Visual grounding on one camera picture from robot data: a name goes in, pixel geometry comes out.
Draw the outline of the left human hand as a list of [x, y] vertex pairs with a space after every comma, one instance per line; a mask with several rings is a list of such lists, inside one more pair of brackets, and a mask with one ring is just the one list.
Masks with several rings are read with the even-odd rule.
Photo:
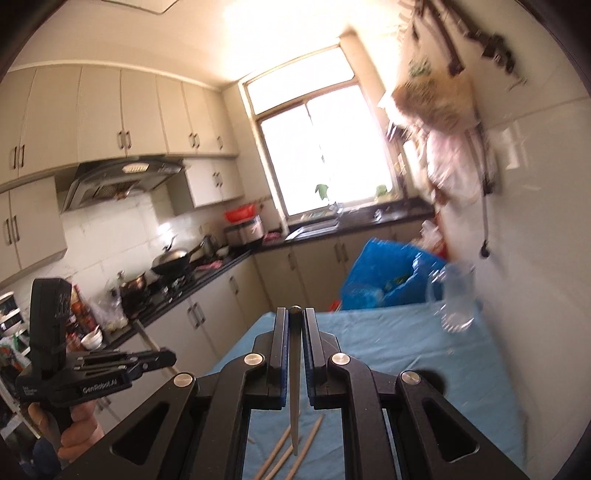
[[70, 408], [72, 425], [61, 434], [59, 459], [73, 462], [104, 437], [95, 407], [96, 401], [92, 400]]

